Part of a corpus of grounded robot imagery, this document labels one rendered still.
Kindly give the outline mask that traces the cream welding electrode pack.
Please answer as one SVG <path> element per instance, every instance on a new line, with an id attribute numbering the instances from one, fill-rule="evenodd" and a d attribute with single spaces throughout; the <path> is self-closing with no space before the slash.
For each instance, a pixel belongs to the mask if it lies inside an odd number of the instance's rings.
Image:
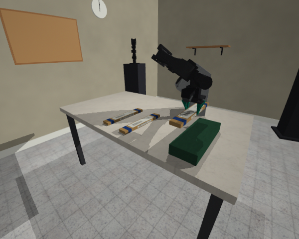
<path id="1" fill-rule="evenodd" d="M 141 113 L 143 110 L 142 109 L 134 109 L 134 110 L 131 110 L 129 112 L 126 112 L 126 113 L 123 113 L 123 114 L 120 114 L 118 116 L 115 116 L 115 117 L 112 117 L 110 119 L 107 119 L 107 120 L 104 120 L 103 123 L 106 124 L 106 125 L 111 125 L 111 124 L 114 124 L 118 121 L 121 121 L 123 119 L 126 119 L 128 117 L 131 117 L 133 115 L 136 115 L 138 113 Z"/>

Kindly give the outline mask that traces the white welding electrode pack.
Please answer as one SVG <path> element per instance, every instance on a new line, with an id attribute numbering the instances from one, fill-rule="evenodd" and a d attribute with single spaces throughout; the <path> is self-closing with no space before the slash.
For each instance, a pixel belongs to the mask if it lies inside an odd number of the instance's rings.
<path id="1" fill-rule="evenodd" d="M 202 108 L 200 109 L 200 112 L 203 111 L 207 106 L 209 105 L 208 102 L 205 102 Z M 199 112 L 199 113 L 200 113 Z M 186 125 L 190 120 L 192 120 L 197 115 L 197 103 L 189 107 L 188 109 L 184 110 L 171 120 L 169 120 L 169 125 L 182 128 L 184 125 Z"/>
<path id="2" fill-rule="evenodd" d="M 151 122 L 151 121 L 153 121 L 153 120 L 155 120 L 159 117 L 160 117 L 159 114 L 153 113 L 153 114 L 151 114 L 147 117 L 144 117 L 144 118 L 142 118 L 142 119 L 140 119 L 136 122 L 133 122 L 133 123 L 127 125 L 127 126 L 124 126 L 124 127 L 120 128 L 119 132 L 126 135 L 126 134 L 132 132 L 133 130 L 135 130 L 135 129 L 137 129 L 137 128 L 139 128 L 139 127 L 141 127 L 141 126 L 143 126 L 143 125 L 145 125 L 145 124 L 147 124 L 147 123 L 149 123 L 149 122 Z"/>

